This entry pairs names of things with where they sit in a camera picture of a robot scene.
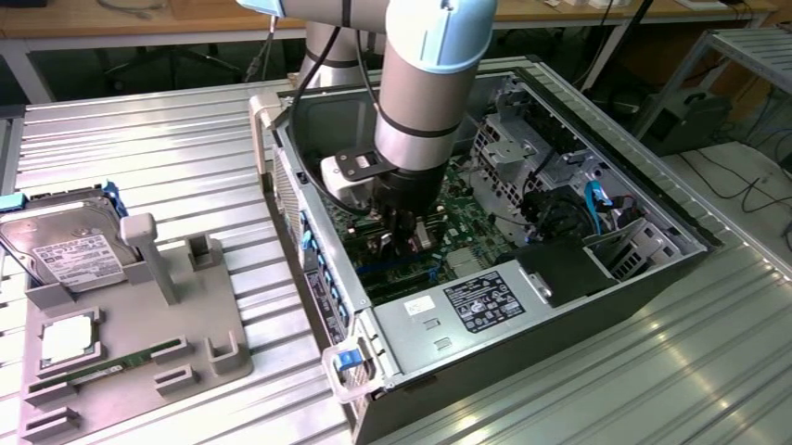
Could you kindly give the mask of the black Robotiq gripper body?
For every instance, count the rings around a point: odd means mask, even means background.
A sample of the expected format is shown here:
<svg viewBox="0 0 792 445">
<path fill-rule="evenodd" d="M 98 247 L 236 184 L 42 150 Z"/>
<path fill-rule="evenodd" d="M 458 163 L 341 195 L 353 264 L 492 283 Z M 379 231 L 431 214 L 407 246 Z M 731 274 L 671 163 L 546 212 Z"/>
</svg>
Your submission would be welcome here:
<svg viewBox="0 0 792 445">
<path fill-rule="evenodd" d="M 442 181 L 442 167 L 423 171 L 395 169 L 380 173 L 373 177 L 373 211 L 381 215 L 395 210 L 423 216 L 439 197 Z"/>
</svg>

